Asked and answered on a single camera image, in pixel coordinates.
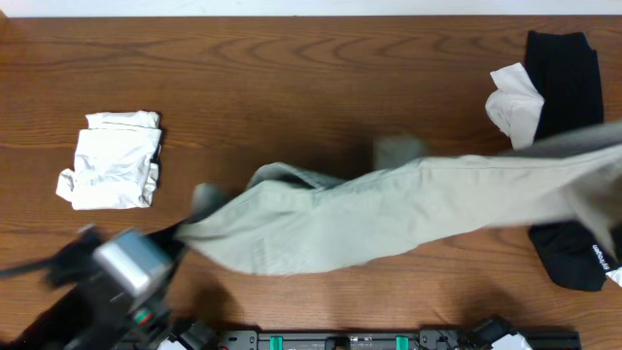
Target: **green clip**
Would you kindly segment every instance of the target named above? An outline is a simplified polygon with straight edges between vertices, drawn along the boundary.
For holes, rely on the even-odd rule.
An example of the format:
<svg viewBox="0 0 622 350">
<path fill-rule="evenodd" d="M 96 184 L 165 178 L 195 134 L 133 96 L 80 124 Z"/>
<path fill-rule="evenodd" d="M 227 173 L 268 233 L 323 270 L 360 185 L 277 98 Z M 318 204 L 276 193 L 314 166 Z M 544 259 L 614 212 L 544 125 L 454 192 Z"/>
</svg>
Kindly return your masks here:
<svg viewBox="0 0 622 350">
<path fill-rule="evenodd" d="M 283 337 L 282 336 L 270 337 L 270 350 L 283 350 Z"/>
<path fill-rule="evenodd" d="M 396 350 L 408 350 L 408 337 L 398 336 L 396 338 Z"/>
</svg>

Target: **black cloth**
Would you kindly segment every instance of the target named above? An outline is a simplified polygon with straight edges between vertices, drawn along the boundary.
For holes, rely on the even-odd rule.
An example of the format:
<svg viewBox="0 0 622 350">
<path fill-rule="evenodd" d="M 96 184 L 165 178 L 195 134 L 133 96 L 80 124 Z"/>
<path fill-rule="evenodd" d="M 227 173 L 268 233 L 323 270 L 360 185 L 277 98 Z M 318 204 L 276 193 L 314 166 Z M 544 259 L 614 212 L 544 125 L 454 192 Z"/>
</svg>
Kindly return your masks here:
<svg viewBox="0 0 622 350">
<path fill-rule="evenodd" d="M 544 97 L 535 140 L 603 123 L 598 57 L 583 33 L 529 32 L 525 69 Z M 605 272 L 617 267 L 577 221 L 533 226 L 529 236 L 551 281 L 558 286 L 597 292 Z"/>
</svg>

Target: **tabletop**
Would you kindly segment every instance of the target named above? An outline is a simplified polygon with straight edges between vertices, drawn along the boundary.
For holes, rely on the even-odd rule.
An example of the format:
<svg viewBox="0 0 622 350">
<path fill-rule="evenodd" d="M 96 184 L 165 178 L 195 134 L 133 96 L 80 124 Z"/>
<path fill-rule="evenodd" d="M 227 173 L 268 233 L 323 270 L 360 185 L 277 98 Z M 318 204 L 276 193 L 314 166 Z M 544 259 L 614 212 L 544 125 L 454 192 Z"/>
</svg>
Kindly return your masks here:
<svg viewBox="0 0 622 350">
<path fill-rule="evenodd" d="M 165 228 L 187 216 L 196 184 L 235 195 L 269 162 L 355 178 L 381 135 L 416 135 L 441 156 L 508 149 L 484 111 L 489 73 L 523 60 L 530 29 L 585 32 L 606 118 L 622 117 L 619 17 L 0 18 L 0 268 L 54 253 L 89 223 Z M 85 115 L 140 109 L 161 114 L 153 206 L 73 211 L 55 186 Z M 66 293 L 41 277 L 0 283 L 0 339 Z M 622 348 L 619 287 L 557 287 L 524 227 L 304 276 L 242 275 L 190 253 L 167 301 L 220 328 L 414 330 L 500 314 Z"/>
</svg>

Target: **gray garment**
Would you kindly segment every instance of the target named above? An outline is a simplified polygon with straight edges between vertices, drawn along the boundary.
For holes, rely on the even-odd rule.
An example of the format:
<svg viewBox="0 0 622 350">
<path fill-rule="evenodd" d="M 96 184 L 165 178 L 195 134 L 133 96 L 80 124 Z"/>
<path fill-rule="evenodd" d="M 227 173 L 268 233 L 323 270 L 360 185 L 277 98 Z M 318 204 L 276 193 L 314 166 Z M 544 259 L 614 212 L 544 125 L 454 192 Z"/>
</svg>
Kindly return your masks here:
<svg viewBox="0 0 622 350">
<path fill-rule="evenodd" d="M 421 157 L 347 182 L 269 164 L 244 193 L 178 236 L 225 267 L 261 275 L 331 271 L 478 228 L 569 218 L 610 249 L 608 228 L 622 214 L 614 195 L 620 127 L 544 140 L 520 157 Z M 570 157 L 574 146 L 582 149 L 570 155 L 581 154 Z"/>
</svg>

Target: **crumpled fabric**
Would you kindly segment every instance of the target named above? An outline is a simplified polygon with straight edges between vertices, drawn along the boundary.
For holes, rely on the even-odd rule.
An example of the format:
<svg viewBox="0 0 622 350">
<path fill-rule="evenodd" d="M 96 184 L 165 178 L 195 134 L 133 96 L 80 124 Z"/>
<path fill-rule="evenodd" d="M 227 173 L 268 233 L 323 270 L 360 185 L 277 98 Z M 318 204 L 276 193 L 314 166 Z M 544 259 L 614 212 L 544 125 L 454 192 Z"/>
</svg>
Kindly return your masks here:
<svg viewBox="0 0 622 350">
<path fill-rule="evenodd" d="M 613 190 L 621 160 L 622 123 L 614 123 L 499 157 L 420 157 L 347 182 L 268 164 L 241 195 L 204 220 L 180 225 L 178 238 L 235 271 L 293 275 L 402 254 L 484 227 L 602 216 L 609 226 L 622 208 Z M 593 197 L 594 186 L 605 197 Z"/>
<path fill-rule="evenodd" d="M 531 146 L 544 98 L 537 92 L 520 63 L 491 72 L 490 75 L 498 89 L 486 101 L 488 117 L 510 138 L 513 149 Z"/>
<path fill-rule="evenodd" d="M 151 206 L 156 190 L 161 131 L 155 112 L 87 115 L 81 130 L 74 170 L 58 177 L 56 194 L 75 210 L 128 209 Z"/>
</svg>

